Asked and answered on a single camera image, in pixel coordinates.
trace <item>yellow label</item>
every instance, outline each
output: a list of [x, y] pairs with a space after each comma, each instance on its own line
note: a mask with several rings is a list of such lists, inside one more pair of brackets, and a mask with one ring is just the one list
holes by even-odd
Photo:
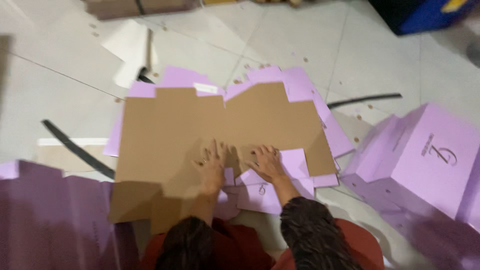
[[468, 0], [450, 0], [442, 7], [443, 13], [455, 12], [459, 10]]

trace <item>hand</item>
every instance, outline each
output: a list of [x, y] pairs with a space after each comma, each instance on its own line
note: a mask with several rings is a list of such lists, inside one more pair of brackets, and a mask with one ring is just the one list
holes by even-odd
[[227, 158], [228, 145], [220, 143], [217, 150], [215, 139], [210, 147], [203, 150], [203, 162], [192, 160], [193, 166], [200, 173], [201, 191], [206, 193], [219, 192], [225, 183], [225, 159]]
[[255, 148], [252, 154], [257, 156], [258, 163], [245, 161], [265, 181], [272, 183], [276, 179], [285, 178], [287, 175], [280, 164], [280, 153], [273, 146], [264, 145]]

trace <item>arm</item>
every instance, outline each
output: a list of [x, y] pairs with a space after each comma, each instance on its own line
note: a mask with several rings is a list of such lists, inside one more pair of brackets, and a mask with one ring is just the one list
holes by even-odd
[[282, 235], [292, 251], [297, 270], [361, 270], [326, 206], [303, 198], [292, 185], [280, 164], [278, 150], [260, 146], [252, 153], [258, 163], [246, 163], [274, 185], [283, 207]]
[[192, 161], [200, 174], [200, 192], [190, 209], [190, 217], [180, 221], [167, 233], [156, 269], [206, 269], [212, 253], [213, 210], [220, 188], [225, 182], [224, 166], [228, 145], [213, 140], [204, 149], [204, 162]]

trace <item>left hand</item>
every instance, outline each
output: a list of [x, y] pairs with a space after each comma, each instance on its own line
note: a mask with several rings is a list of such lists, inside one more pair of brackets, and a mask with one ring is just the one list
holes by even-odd
[[225, 183], [225, 160], [227, 159], [228, 145], [220, 143], [217, 149], [215, 139], [210, 147], [203, 150], [203, 162], [192, 160], [193, 166], [200, 173], [201, 192], [219, 192]]

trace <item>brown cardboard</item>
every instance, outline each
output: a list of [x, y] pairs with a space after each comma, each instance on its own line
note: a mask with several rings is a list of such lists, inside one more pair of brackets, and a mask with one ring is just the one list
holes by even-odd
[[[140, 0], [145, 15], [187, 11], [199, 6], [197, 0]], [[99, 20], [140, 16], [136, 0], [86, 0], [87, 12]]]
[[[313, 102], [290, 103], [283, 83], [257, 84], [225, 107], [221, 96], [199, 98], [194, 88], [127, 98], [115, 180], [131, 183], [114, 187], [113, 222], [151, 218], [152, 233], [161, 233], [185, 217], [199, 184], [190, 160], [202, 160], [201, 149], [212, 138], [234, 147], [226, 166], [235, 176], [247, 169], [240, 160], [254, 160], [250, 151], [260, 144], [303, 148], [311, 176], [336, 172]], [[143, 186], [135, 182], [160, 184], [161, 193], [140, 196]], [[151, 205], [146, 197], [153, 198]], [[139, 213], [132, 215], [133, 208]]]

